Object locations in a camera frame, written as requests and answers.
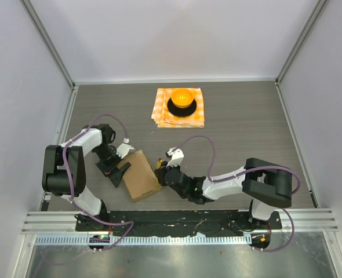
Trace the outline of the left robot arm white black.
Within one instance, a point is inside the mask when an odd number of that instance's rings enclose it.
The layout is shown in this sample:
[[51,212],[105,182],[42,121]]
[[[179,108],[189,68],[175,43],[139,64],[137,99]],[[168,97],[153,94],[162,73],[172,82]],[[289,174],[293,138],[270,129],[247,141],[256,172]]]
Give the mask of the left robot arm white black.
[[134,148],[128,138],[118,147],[112,145],[116,132],[108,124],[84,126],[79,134],[60,145],[49,145],[45,149],[42,173],[42,188],[45,192],[61,197],[76,205],[89,218],[89,225],[96,231],[108,227],[109,217],[105,203],[95,197],[86,186],[85,157],[94,153],[99,161],[96,167],[114,187],[131,164],[119,167]]

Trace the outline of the brown cardboard express box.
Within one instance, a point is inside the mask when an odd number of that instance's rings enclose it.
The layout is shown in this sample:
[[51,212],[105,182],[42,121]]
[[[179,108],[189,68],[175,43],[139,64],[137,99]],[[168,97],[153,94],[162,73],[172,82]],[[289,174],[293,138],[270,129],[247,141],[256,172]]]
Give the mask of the brown cardboard express box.
[[148,162],[142,150],[131,153],[118,167],[130,163],[130,167],[125,171],[123,180],[133,202],[139,201],[161,190],[154,170]]

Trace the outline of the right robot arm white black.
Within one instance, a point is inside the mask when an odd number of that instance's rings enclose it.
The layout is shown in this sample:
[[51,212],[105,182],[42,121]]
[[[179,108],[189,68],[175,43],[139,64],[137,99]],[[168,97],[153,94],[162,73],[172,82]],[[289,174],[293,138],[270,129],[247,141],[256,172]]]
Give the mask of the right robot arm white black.
[[228,195],[249,195],[252,201],[247,221],[255,229],[262,228],[275,209],[292,206],[293,172],[265,160],[249,158],[241,168],[211,178],[189,177],[172,162],[161,162],[154,173],[162,186],[172,188],[182,199],[195,204],[203,205]]

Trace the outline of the yellow utility knife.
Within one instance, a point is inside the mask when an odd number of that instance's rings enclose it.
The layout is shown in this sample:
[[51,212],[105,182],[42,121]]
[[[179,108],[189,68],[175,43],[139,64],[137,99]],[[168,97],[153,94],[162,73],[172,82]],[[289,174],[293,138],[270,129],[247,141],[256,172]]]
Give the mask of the yellow utility knife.
[[157,168],[158,168],[158,169],[162,167],[162,162],[163,162],[163,159],[162,159],[162,158],[159,158],[159,159],[157,160]]

